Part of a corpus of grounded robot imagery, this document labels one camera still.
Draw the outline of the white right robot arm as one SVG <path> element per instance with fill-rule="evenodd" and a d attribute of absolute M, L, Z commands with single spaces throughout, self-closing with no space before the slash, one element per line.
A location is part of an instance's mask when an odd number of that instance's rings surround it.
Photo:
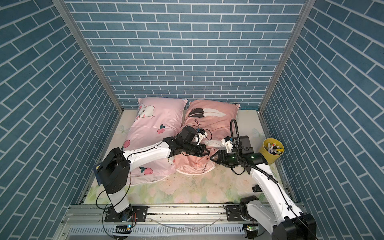
<path fill-rule="evenodd" d="M 317 223 L 311 214 L 305 214 L 273 177 L 266 158 L 261 153 L 245 155 L 219 150 L 210 160 L 226 168 L 244 167 L 257 181 L 268 200 L 268 210 L 259 200 L 245 200 L 245 213 L 255 219 L 271 234 L 273 240 L 316 240 Z"/>

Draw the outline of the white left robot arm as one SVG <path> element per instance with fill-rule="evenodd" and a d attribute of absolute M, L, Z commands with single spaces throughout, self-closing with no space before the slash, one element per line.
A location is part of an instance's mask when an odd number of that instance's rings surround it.
<path fill-rule="evenodd" d="M 164 138 L 144 148 L 125 152 L 120 148 L 112 149 L 95 169 L 95 175 L 105 189 L 112 210 L 116 214 L 129 214 L 133 211 L 125 190 L 127 180 L 132 179 L 132 170 L 182 153 L 196 157 L 208 156 L 210 151 L 201 143 L 207 136 L 207 131 L 187 126 L 176 136 Z"/>

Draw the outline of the salmon pink feather pillow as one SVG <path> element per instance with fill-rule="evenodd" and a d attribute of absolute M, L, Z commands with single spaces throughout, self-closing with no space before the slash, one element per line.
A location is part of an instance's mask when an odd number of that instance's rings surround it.
<path fill-rule="evenodd" d="M 230 122 L 236 119 L 240 105 L 210 100 L 196 100 L 190 103 L 186 112 L 184 126 L 203 129 L 207 137 L 201 141 L 210 154 L 195 157 L 192 154 L 175 156 L 175 169 L 184 175 L 203 175 L 213 169 L 216 164 L 210 157 L 218 150 L 224 150 L 222 139 L 230 136 Z"/>

